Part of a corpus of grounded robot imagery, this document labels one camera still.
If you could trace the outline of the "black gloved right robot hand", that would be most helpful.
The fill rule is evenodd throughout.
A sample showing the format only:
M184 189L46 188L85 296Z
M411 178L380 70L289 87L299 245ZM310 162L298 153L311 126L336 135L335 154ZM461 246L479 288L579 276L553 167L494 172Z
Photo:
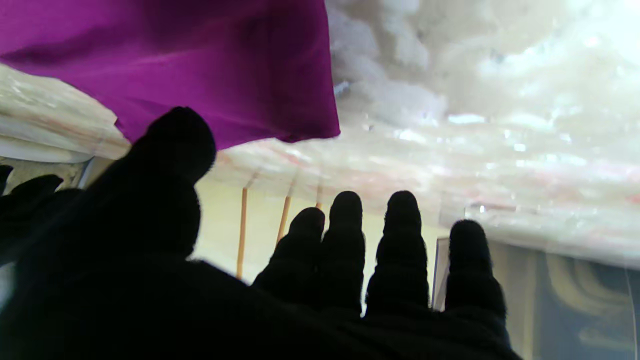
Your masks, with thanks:
M58 189L62 182L55 174L45 174L1 195L0 266L13 263L34 234L83 193L77 187Z

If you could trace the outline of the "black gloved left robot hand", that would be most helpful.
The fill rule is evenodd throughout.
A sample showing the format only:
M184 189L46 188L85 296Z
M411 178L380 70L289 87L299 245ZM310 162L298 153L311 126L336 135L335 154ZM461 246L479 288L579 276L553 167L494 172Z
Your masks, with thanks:
M362 299L362 201L303 209L246 284L192 258L195 184L217 154L205 120L175 107L87 189L32 207L3 360L517 360L506 302L477 222L450 231L445 310L429 305L425 240L409 191L387 203Z

